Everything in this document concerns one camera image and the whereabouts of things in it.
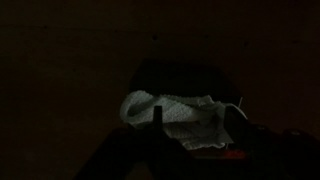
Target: dark wall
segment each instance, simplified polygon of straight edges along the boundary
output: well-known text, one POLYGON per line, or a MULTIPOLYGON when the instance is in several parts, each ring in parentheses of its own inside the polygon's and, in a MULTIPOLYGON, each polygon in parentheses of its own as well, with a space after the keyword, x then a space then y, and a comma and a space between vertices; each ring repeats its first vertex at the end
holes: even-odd
POLYGON ((218 66, 252 122, 320 137, 319 5, 2 0, 0 178, 74 176, 146 57, 218 66))

